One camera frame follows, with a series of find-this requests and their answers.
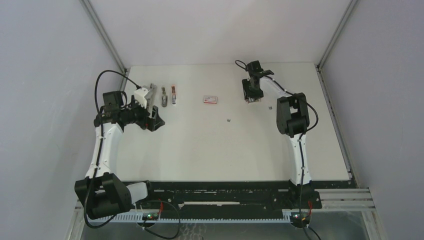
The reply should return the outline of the grey staple box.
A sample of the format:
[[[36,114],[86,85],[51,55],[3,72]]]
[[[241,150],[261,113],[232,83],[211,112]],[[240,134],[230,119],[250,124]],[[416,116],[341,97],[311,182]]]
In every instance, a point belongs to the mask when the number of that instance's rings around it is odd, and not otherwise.
[[[248,104],[251,104],[251,103],[256,103],[256,102],[260,102],[261,101],[261,98],[247,98],[246,99],[246,102],[248,103]]]

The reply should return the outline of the black and grey large stapler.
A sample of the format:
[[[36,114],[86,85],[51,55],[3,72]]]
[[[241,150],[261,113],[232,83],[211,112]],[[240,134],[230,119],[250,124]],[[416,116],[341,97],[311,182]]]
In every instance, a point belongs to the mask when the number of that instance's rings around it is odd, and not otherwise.
[[[147,104],[146,104],[146,107],[149,113],[152,113],[154,101],[156,98],[156,93],[157,93],[157,86],[154,83],[151,83],[149,87],[149,98],[147,99]]]

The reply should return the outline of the beige small stapler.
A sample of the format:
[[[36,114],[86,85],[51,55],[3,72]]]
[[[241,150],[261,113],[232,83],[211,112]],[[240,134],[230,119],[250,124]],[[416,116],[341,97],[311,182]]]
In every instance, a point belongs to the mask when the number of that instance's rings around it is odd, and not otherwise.
[[[161,87],[161,106],[163,108],[167,107],[168,105],[168,95],[166,92],[166,88],[164,86]]]

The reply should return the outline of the red white staple box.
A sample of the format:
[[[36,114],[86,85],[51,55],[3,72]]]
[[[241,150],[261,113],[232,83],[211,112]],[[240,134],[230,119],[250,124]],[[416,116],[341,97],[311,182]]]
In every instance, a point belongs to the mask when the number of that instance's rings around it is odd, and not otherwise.
[[[217,104],[218,103],[218,97],[217,96],[211,96],[211,95],[205,95],[203,97],[203,102],[205,104]]]

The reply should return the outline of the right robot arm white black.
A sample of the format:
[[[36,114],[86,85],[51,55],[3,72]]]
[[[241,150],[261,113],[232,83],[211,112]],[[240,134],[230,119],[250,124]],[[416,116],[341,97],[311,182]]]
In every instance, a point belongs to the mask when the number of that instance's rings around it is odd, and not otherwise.
[[[295,208],[302,208],[309,201],[308,193],[313,191],[306,156],[306,134],[310,130],[310,106],[306,96],[283,88],[272,77],[274,72],[264,70],[258,60],[249,63],[235,60],[234,63],[249,76],[241,81],[247,103],[258,102],[265,94],[276,99],[276,126],[279,133],[287,137],[292,154],[289,203]]]

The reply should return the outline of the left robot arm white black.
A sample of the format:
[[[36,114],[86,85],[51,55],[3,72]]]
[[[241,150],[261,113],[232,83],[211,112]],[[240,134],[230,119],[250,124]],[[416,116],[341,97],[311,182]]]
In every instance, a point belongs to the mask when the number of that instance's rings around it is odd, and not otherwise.
[[[118,148],[127,125],[151,132],[165,125],[158,107],[149,106],[151,95],[150,89],[141,87],[125,104],[125,93],[111,91],[103,94],[104,105],[93,121],[96,134],[93,157],[84,179],[74,185],[87,218],[96,220],[126,213],[136,202],[145,209],[155,205],[157,196],[149,190],[149,181],[127,185],[115,174]]]

